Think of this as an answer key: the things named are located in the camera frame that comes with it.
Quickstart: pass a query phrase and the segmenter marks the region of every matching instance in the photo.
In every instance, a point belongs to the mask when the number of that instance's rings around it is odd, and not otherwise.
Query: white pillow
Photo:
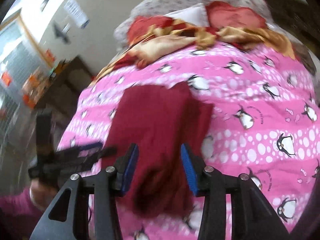
[[[165,16],[173,19],[181,19],[185,22],[191,23],[199,27],[209,27],[207,11],[203,3],[198,3],[189,8],[174,11],[166,14]]]

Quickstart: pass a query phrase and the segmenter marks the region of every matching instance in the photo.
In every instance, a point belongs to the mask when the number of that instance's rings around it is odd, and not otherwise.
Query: pink penguin bedsheet
[[[195,97],[215,105],[202,154],[223,174],[247,173],[291,231],[320,170],[319,109],[308,71],[296,60],[259,45],[249,53],[223,43],[190,46],[143,70],[121,68],[85,89],[59,148],[105,142],[117,104],[133,85],[172,87],[187,81]],[[96,174],[100,163],[84,175]],[[118,205],[124,239],[197,239],[204,198],[188,219],[162,214],[142,219]],[[227,201],[226,239],[231,238]]]

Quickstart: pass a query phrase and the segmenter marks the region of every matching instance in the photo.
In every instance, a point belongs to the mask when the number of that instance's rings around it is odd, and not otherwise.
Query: red pillow
[[[211,27],[267,27],[266,20],[248,7],[233,7],[226,2],[214,1],[205,8]]]
[[[129,44],[139,42],[141,40],[139,37],[145,35],[150,26],[156,25],[156,27],[165,28],[170,26],[172,21],[172,18],[161,15],[153,17],[137,16],[127,32]]]

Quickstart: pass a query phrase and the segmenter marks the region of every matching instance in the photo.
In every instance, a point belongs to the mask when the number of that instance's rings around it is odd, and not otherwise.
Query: metal screw
[[[248,174],[242,173],[242,174],[240,175],[240,179],[242,179],[242,180],[248,180],[248,179],[249,179],[249,176],[248,176]]]
[[[115,167],[114,166],[109,166],[106,168],[106,172],[114,172],[115,171]]]
[[[79,179],[79,174],[76,174],[76,173],[75,173],[75,174],[72,174],[71,177],[70,177],[70,179],[71,179],[71,180],[77,180],[77,179]]]
[[[214,168],[212,166],[205,166],[204,167],[204,171],[206,172],[213,172],[214,171]]]

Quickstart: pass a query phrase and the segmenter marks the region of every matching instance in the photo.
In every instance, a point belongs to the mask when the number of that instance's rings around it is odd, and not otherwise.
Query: patterned headboard cover
[[[270,11],[264,0],[144,0],[132,9],[130,17],[115,29],[114,38],[117,42],[117,51],[120,52],[127,47],[127,31],[130,24],[134,21],[134,18],[138,15],[164,15],[169,12],[188,8],[197,3],[207,5],[212,1],[225,1],[233,6],[250,7],[264,17],[268,23],[273,23]]]

